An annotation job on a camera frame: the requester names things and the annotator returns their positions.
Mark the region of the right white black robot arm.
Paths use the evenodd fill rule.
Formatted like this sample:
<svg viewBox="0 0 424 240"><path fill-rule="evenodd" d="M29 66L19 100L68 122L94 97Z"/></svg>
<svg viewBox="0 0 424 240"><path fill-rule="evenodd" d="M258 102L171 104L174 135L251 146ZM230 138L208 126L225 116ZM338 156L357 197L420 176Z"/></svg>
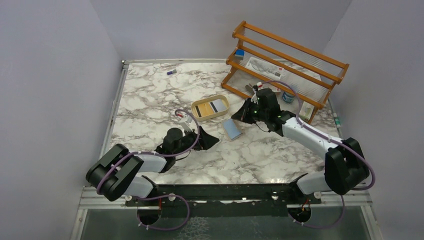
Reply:
<svg viewBox="0 0 424 240"><path fill-rule="evenodd" d="M324 169L307 173L291 182L297 195L332 191L344 195L370 176L369 167L359 143L325 134L310 126L288 110L282 110L276 94L264 88L256 92L255 99L247 98L231 117L246 124L263 122L268 131L300 143L324 160Z"/></svg>

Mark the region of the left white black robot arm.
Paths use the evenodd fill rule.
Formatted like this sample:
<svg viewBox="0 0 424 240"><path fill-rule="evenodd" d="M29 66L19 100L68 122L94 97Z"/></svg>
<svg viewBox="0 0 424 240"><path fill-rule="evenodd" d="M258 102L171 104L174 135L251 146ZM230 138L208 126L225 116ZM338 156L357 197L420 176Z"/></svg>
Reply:
<svg viewBox="0 0 424 240"><path fill-rule="evenodd" d="M87 171L85 179L96 188L97 194L111 202L125 195L152 198L158 189L157 184L137 174L165 173L192 150L206 151L219 141L202 127L198 128L198 132L173 127L154 152L131 152L123 144L114 145Z"/></svg>

